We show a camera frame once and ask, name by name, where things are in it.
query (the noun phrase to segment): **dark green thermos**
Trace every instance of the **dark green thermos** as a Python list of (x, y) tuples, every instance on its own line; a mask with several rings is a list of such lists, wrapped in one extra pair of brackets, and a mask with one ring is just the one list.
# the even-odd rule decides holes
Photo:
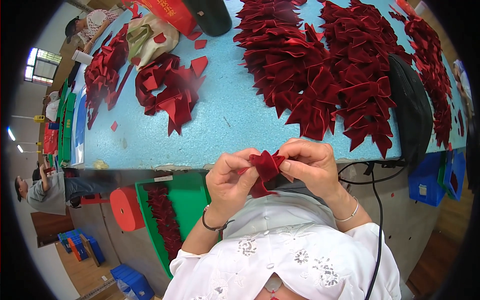
[(208, 36), (220, 36), (232, 28), (224, 0), (182, 0)]

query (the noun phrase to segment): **red paper bag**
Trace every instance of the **red paper bag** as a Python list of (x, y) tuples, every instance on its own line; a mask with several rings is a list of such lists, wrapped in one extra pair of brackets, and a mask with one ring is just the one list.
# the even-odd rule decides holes
[(197, 22), (180, 0), (139, 0), (151, 13), (189, 36)]
[(54, 154), (59, 147), (59, 131), (48, 129), (45, 126), (45, 134), (43, 136), (43, 151), (44, 154)]

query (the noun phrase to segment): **jeans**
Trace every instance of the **jeans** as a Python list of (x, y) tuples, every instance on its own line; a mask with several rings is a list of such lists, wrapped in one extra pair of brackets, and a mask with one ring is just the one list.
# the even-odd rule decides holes
[(117, 184), (114, 181), (89, 177), (65, 178), (65, 201), (68, 202), (78, 196), (110, 193), (116, 188)]

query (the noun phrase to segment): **black cable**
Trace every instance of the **black cable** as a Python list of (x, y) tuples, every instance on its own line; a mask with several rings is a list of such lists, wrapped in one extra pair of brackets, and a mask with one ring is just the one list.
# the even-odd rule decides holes
[[(348, 167), (350, 167), (350, 166), (352, 166), (352, 165), (364, 164), (364, 165), (370, 166), (370, 164), (381, 164), (381, 163), (382, 163), (381, 161), (370, 161), (370, 162), (359, 161), (359, 162), (353, 162), (353, 163), (350, 163), (350, 164), (346, 165), (345, 167), (343, 167), (343, 168), (338, 172), (338, 174), (340, 175), (340, 173), (341, 173), (343, 170), (345, 170), (346, 168), (348, 168)], [(380, 267), (380, 258), (381, 258), (381, 256), (382, 256), (382, 228), (383, 228), (383, 225), (384, 225), (384, 209), (383, 209), (383, 207), (382, 207), (382, 201), (380, 201), (380, 197), (379, 197), (379, 195), (378, 195), (377, 189), (375, 188), (375, 183), (392, 179), (393, 177), (395, 177), (395, 176), (397, 176), (398, 174), (400, 174), (404, 169), (406, 169), (406, 167), (401, 168), (401, 170), (398, 171), (397, 173), (395, 173), (394, 175), (391, 175), (391, 176), (388, 176), (388, 177), (385, 177), (385, 178), (382, 178), (382, 179), (379, 179), (379, 180), (375, 180), (375, 176), (374, 176), (374, 174), (373, 174), (373, 169), (372, 169), (372, 181), (353, 182), (353, 181), (348, 181), (348, 180), (344, 180), (344, 179), (342, 179), (342, 178), (339, 178), (340, 181), (343, 181), (343, 182), (346, 182), (346, 183), (350, 183), (350, 184), (357, 184), (357, 185), (372, 184), (373, 192), (375, 193), (375, 197), (377, 197), (378, 206), (380, 207), (380, 225), (379, 225), (379, 232), (378, 232), (378, 254), (377, 254), (377, 262), (376, 262), (376, 264), (375, 264), (375, 269), (374, 269), (374, 271), (373, 271), (372, 280), (370, 281), (370, 286), (368, 287), (367, 295), (365, 296), (365, 300), (369, 300), (369, 299), (370, 299), (370, 295), (372, 294), (373, 285), (374, 285), (374, 283), (375, 283), (375, 279), (377, 278), (377, 274), (378, 274), (378, 268)]]
[(367, 295), (365, 296), (365, 300), (370, 299), (370, 295), (371, 295), (372, 290), (373, 290), (373, 284), (375, 283), (375, 279), (377, 278), (378, 268), (380, 267), (380, 256), (382, 255), (382, 227), (384, 225), (384, 209), (382, 207), (382, 201), (380, 201), (380, 197), (378, 196), (377, 189), (375, 188), (375, 177), (373, 176), (373, 171), (372, 171), (372, 187), (373, 187), (373, 192), (375, 193), (375, 197), (377, 197), (377, 200), (378, 200), (378, 206), (380, 207), (380, 226), (379, 226), (380, 229), (378, 230), (377, 263), (375, 264), (375, 270), (373, 271), (372, 281), (370, 282), (370, 286), (368, 287), (368, 291), (367, 291)]
[(357, 184), (357, 185), (363, 185), (363, 184), (374, 184), (374, 183), (379, 183), (379, 182), (382, 182), (382, 181), (387, 181), (389, 179), (392, 179), (393, 177), (397, 176), (398, 174), (400, 174), (403, 170), (405, 170), (406, 167), (403, 167), (400, 169), (400, 171), (398, 171), (397, 173), (391, 175), (391, 176), (388, 176), (388, 177), (385, 177), (385, 178), (382, 178), (382, 179), (378, 179), (378, 180), (372, 180), (372, 181), (364, 181), (364, 182), (353, 182), (353, 181), (348, 181), (348, 180), (345, 180), (345, 179), (342, 179), (340, 178), (339, 180), (340, 181), (343, 181), (343, 182), (346, 182), (346, 183), (350, 183), (350, 184)]

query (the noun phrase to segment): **woman's left hand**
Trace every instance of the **woman's left hand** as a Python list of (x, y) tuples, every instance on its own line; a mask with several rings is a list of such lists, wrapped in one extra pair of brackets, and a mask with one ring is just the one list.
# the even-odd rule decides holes
[(86, 45), (84, 47), (84, 53), (89, 54), (90, 51), (92, 50), (92, 46), (93, 46), (92, 42), (86, 43)]
[[(250, 154), (260, 155), (255, 148), (233, 154), (224, 153), (206, 176), (206, 184), (212, 202), (208, 208), (207, 224), (220, 227), (243, 208), (247, 195), (258, 178), (258, 172), (249, 162)], [(237, 171), (249, 168), (242, 175)]]

